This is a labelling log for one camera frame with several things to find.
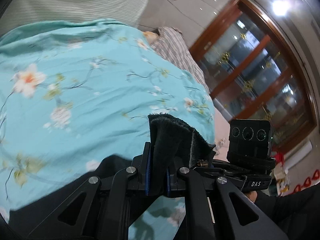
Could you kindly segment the black pants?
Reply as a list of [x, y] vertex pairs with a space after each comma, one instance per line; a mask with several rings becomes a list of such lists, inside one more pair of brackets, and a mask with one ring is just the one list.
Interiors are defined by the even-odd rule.
[[152, 162], [150, 191], [138, 191], [133, 160], [104, 158], [61, 189], [10, 213], [14, 239], [127, 239], [129, 226], [158, 197], [167, 196], [167, 168], [192, 168], [212, 160], [212, 145], [186, 122], [169, 114], [148, 117]]

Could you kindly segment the teal floral bed sheet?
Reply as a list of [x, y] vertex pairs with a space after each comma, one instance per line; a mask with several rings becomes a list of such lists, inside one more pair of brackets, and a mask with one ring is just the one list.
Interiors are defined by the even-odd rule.
[[23, 25], [1, 37], [1, 215], [26, 236], [50, 193], [131, 160], [150, 137], [148, 116], [171, 114], [215, 140], [203, 85], [113, 21]]

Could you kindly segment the wooden glass cabinet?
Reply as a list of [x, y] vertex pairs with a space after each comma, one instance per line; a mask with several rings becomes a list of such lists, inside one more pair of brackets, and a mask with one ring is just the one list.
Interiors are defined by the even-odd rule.
[[230, 0], [190, 48], [225, 119], [260, 119], [287, 153], [317, 126], [302, 66], [274, 23], [249, 0]]

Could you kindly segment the grey checked pillow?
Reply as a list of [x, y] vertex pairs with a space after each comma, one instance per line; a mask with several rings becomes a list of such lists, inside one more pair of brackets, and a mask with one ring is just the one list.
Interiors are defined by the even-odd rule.
[[143, 34], [151, 48], [159, 56], [177, 68], [188, 71], [209, 94], [204, 73], [191, 56], [180, 30], [172, 27], [160, 27], [155, 31], [144, 31]]

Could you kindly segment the striped white headboard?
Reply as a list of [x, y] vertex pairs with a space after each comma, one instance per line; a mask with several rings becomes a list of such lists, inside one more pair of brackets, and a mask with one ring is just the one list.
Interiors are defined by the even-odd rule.
[[148, 0], [12, 0], [1, 17], [1, 34], [40, 21], [111, 18], [137, 27], [147, 4]]

